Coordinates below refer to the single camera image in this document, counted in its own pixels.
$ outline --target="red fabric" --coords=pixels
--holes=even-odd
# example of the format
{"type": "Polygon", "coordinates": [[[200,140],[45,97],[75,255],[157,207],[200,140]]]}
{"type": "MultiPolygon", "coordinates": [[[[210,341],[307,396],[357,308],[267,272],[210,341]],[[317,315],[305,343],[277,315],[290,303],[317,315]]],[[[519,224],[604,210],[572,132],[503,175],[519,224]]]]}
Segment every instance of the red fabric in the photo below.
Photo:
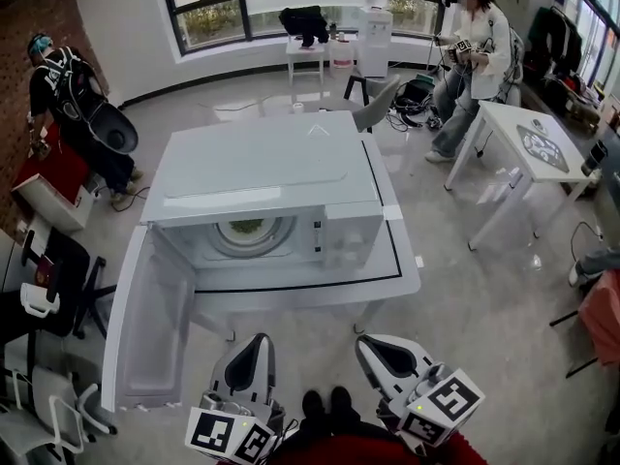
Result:
{"type": "MultiPolygon", "coordinates": [[[[442,465],[488,465],[460,434],[437,449],[426,448],[442,465]]],[[[310,449],[291,451],[268,465],[420,465],[404,445],[357,436],[323,439],[310,449]]]]}
{"type": "Polygon", "coordinates": [[[602,364],[620,362],[620,270],[608,270],[579,307],[602,364]]]}
{"type": "Polygon", "coordinates": [[[51,151],[44,160],[30,157],[17,175],[13,187],[21,184],[33,175],[40,174],[52,188],[65,197],[71,204],[76,202],[79,187],[88,176],[88,166],[62,139],[58,147],[60,130],[53,122],[47,130],[46,142],[51,151]]]}

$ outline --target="black baseboard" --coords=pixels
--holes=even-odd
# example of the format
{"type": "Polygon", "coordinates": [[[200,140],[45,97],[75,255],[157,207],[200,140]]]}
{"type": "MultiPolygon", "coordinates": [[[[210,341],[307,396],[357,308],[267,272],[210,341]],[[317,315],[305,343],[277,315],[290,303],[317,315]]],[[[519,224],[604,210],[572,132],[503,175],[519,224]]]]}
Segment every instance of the black baseboard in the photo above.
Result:
{"type": "MultiPolygon", "coordinates": [[[[296,69],[310,69],[312,67],[317,67],[318,62],[301,62],[295,63],[296,69]]],[[[329,68],[329,62],[324,63],[325,68],[329,68]]],[[[398,65],[399,69],[424,69],[426,64],[418,64],[413,62],[389,62],[389,66],[393,67],[394,65],[398,65]]],[[[168,86],[167,88],[158,89],[155,91],[151,91],[150,93],[146,93],[144,95],[140,95],[136,98],[132,98],[123,102],[118,108],[120,110],[126,109],[135,104],[139,104],[140,102],[144,102],[145,100],[150,100],[151,98],[160,97],[162,95],[166,95],[168,93],[172,93],[174,91],[179,91],[185,88],[191,88],[193,86],[199,86],[201,84],[207,84],[208,82],[221,81],[223,79],[232,79],[232,78],[240,78],[242,76],[251,76],[255,74],[263,74],[263,73],[275,73],[280,71],[287,71],[287,64],[278,64],[275,66],[264,66],[264,67],[255,67],[252,69],[242,69],[240,71],[232,71],[230,73],[216,74],[214,76],[206,76],[199,77],[197,79],[192,79],[191,81],[179,82],[173,86],[168,86]]]]}

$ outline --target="stool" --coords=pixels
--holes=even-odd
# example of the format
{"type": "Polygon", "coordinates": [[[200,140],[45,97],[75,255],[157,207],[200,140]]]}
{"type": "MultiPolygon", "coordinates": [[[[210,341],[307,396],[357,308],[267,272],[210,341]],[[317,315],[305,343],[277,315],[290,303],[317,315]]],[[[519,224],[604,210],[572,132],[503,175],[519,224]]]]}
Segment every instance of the stool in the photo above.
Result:
{"type": "Polygon", "coordinates": [[[301,47],[301,40],[294,40],[292,36],[289,36],[289,42],[287,43],[287,61],[289,62],[289,86],[293,86],[293,76],[310,76],[319,75],[321,85],[323,85],[323,62],[326,55],[326,46],[322,43],[315,43],[309,48],[301,47]],[[319,71],[309,71],[303,73],[295,72],[295,61],[297,57],[307,57],[306,60],[313,59],[319,60],[319,71]]]}

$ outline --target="black shoe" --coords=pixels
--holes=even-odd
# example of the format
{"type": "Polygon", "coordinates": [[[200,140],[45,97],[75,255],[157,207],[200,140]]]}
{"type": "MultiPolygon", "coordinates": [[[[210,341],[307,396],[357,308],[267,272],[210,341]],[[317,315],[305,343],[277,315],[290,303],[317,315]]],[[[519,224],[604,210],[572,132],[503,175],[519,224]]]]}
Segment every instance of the black shoe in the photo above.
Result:
{"type": "Polygon", "coordinates": [[[351,395],[342,386],[336,386],[331,392],[331,412],[341,414],[351,409],[353,409],[351,395]]]}
{"type": "Polygon", "coordinates": [[[307,419],[315,419],[326,414],[326,408],[323,406],[321,396],[313,389],[304,394],[301,408],[307,419]]]}

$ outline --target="open microwave door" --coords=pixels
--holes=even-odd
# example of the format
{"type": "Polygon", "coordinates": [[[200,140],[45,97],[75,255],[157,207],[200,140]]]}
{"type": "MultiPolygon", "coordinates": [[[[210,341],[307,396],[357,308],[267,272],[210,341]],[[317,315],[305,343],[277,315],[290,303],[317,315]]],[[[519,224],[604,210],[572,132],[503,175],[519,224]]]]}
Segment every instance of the open microwave door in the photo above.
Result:
{"type": "Polygon", "coordinates": [[[109,319],[102,407],[161,407],[180,401],[195,273],[156,228],[137,226],[109,319]]]}

